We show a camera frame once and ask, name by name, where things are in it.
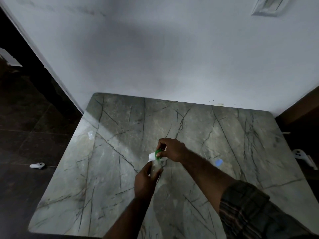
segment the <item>green bottle cap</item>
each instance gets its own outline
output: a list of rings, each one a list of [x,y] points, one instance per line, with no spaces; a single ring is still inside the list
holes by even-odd
[[[159,157],[156,156],[156,154],[159,153],[159,152],[161,152],[161,151],[162,151],[161,149],[157,149],[157,150],[155,151],[155,159],[156,159],[156,160],[160,160],[160,159],[162,158],[161,156],[159,156]]]

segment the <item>person's left hand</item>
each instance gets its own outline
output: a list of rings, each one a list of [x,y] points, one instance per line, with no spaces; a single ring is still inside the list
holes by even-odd
[[[142,200],[151,200],[156,182],[160,177],[163,169],[160,169],[153,178],[148,176],[151,172],[152,161],[148,162],[141,171],[135,176],[134,192],[135,198]]]

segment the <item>person's right hand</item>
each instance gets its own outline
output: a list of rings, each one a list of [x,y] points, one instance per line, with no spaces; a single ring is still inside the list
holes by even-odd
[[[183,142],[172,138],[161,138],[156,147],[157,149],[162,149],[162,152],[156,154],[157,157],[167,157],[174,162],[181,162],[186,154],[189,152],[187,147]]]

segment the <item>marble countertop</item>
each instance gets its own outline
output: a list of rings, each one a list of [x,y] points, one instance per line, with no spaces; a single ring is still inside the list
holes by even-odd
[[[265,111],[96,93],[30,221],[35,233],[102,237],[134,197],[158,139],[177,138],[248,181],[315,233],[319,205]],[[221,221],[179,163],[167,160],[139,238],[225,238]]]

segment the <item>forearm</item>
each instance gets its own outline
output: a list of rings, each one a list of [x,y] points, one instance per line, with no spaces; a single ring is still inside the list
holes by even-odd
[[[221,197],[224,191],[236,180],[192,151],[185,155],[181,164],[219,214]]]
[[[103,239],[137,238],[150,201],[134,198]]]

